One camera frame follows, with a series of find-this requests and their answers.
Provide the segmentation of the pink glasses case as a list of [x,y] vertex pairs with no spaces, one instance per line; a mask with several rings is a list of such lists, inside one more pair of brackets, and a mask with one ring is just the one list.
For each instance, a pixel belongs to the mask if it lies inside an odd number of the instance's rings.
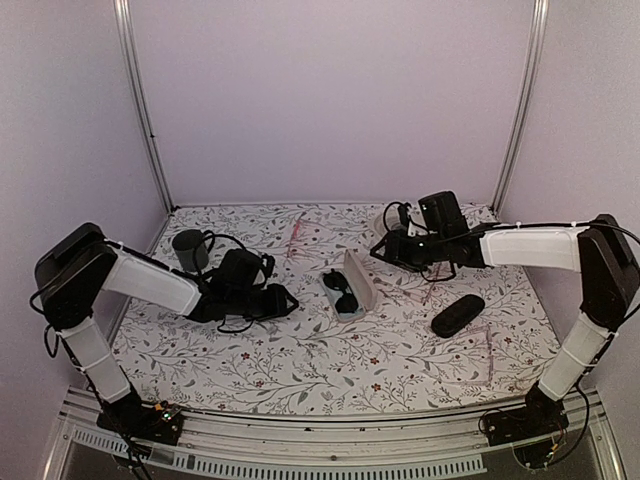
[[340,267],[320,274],[319,282],[338,322],[363,319],[374,311],[378,291],[353,249],[346,249]]

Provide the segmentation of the black round sunglasses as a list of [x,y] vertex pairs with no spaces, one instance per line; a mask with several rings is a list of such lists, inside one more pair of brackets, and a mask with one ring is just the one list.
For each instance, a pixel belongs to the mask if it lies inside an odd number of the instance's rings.
[[351,290],[346,277],[334,269],[322,276],[325,287],[329,290],[339,292],[340,297],[335,301],[336,311],[340,314],[352,314],[359,308],[358,300]]

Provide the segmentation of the orange lens sunglasses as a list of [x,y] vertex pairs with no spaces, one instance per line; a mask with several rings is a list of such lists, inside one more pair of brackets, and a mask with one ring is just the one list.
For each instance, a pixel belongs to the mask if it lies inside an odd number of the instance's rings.
[[398,274],[379,274],[372,280],[386,297],[426,305],[431,301],[436,287],[453,280],[454,277],[453,271],[450,271],[448,276],[444,275],[441,264],[438,264],[434,270],[427,269],[426,272],[401,271]]

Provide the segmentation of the light blue cleaning cloth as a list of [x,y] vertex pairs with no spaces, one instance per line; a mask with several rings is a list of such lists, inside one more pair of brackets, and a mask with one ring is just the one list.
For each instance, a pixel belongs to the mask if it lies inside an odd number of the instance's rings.
[[363,313],[363,308],[351,289],[327,289],[326,295],[331,307],[340,321],[354,319]]

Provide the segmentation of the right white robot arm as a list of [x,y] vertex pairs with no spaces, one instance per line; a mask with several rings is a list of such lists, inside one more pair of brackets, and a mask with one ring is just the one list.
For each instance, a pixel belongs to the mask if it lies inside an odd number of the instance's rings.
[[418,206],[423,224],[413,225],[406,205],[400,205],[400,227],[386,228],[370,250],[372,257],[415,273],[445,262],[452,269],[517,265],[580,274],[578,318],[517,415],[524,435],[539,435],[554,422],[565,395],[597,365],[637,311],[631,303],[639,290],[639,263],[629,245],[636,235],[610,214],[585,222],[471,228],[451,191],[428,195]]

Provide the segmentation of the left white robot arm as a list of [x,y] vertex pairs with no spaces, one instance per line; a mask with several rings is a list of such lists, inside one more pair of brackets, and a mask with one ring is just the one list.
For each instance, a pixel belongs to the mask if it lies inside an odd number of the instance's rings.
[[238,245],[209,270],[196,258],[191,261],[190,271],[174,269],[85,223],[35,265],[32,309],[56,332],[98,398],[110,406],[111,419],[128,434],[141,433],[149,415],[93,318],[101,292],[152,303],[201,324],[223,323],[229,316],[254,324],[286,317],[299,306],[283,285],[271,282],[270,255]]

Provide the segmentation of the black glasses case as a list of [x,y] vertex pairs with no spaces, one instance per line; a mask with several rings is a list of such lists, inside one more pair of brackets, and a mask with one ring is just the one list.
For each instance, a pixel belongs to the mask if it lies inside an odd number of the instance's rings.
[[465,295],[437,314],[431,330],[440,338],[451,338],[464,329],[485,308],[485,301],[477,295]]

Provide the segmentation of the dark grey mug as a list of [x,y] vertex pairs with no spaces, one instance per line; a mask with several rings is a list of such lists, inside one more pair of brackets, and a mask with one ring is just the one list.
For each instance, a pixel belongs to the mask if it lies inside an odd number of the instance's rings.
[[209,252],[214,234],[209,231],[187,229],[177,233],[171,246],[182,269],[189,273],[203,272],[209,265]]

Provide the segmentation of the red thin-frame glasses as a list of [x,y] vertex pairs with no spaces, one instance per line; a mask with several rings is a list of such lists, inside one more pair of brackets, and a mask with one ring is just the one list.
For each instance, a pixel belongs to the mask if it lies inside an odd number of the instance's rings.
[[293,225],[285,259],[293,262],[315,259],[318,256],[314,248],[317,243],[319,229],[320,223],[318,220],[312,220],[305,213],[301,214]]

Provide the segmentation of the clear pink frame glasses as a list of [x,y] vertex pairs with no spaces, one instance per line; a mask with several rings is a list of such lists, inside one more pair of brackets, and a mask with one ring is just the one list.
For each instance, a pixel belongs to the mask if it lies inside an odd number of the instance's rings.
[[462,335],[462,381],[487,386],[494,374],[491,330],[488,326],[465,329]]

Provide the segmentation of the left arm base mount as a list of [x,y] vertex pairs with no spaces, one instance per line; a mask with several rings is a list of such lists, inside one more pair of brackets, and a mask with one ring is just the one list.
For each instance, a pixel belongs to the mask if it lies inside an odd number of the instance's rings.
[[182,407],[167,401],[143,402],[133,392],[120,400],[105,402],[97,426],[128,438],[177,446],[184,424]]

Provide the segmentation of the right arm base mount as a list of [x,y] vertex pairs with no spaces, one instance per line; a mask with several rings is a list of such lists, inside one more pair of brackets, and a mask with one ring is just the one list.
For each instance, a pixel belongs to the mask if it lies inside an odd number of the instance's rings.
[[529,470],[546,469],[558,453],[569,420],[563,408],[545,416],[528,407],[485,411],[478,430],[490,446],[511,445],[517,463]]

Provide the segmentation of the right aluminium frame post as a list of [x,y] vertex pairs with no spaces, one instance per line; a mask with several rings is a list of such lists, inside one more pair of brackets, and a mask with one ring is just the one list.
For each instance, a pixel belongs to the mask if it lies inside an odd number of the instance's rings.
[[535,0],[533,2],[532,19],[525,51],[526,55],[518,102],[491,203],[491,208],[497,216],[500,215],[500,212],[506,204],[508,190],[515,173],[516,163],[525,133],[527,117],[534,95],[539,64],[544,49],[549,4],[550,2],[548,0]]

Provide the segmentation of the aluminium frame post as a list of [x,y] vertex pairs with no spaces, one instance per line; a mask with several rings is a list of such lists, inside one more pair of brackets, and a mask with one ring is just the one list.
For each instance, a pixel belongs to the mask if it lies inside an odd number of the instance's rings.
[[155,130],[152,125],[147,99],[144,92],[142,73],[134,37],[134,28],[130,9],[131,2],[127,0],[114,0],[113,5],[125,69],[129,80],[134,109],[143,138],[152,179],[158,191],[163,209],[167,214],[171,214],[175,210],[175,204],[161,162]]
[[539,64],[544,49],[549,4],[550,2],[548,0],[535,0],[533,2],[532,19],[525,51],[526,55],[518,102],[491,203],[491,208],[497,216],[500,215],[500,212],[506,204],[508,190],[515,173],[516,163],[525,133],[527,117],[534,95]]

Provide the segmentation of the left aluminium frame post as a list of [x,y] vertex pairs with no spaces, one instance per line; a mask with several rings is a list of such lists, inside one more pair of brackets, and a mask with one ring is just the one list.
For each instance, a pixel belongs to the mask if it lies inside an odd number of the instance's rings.
[[134,109],[143,138],[152,179],[158,191],[163,209],[167,214],[171,214],[175,210],[175,204],[161,162],[155,130],[152,125],[147,99],[144,92],[142,73],[134,37],[134,28],[130,9],[131,2],[127,0],[114,0],[113,5],[125,69],[129,80]]

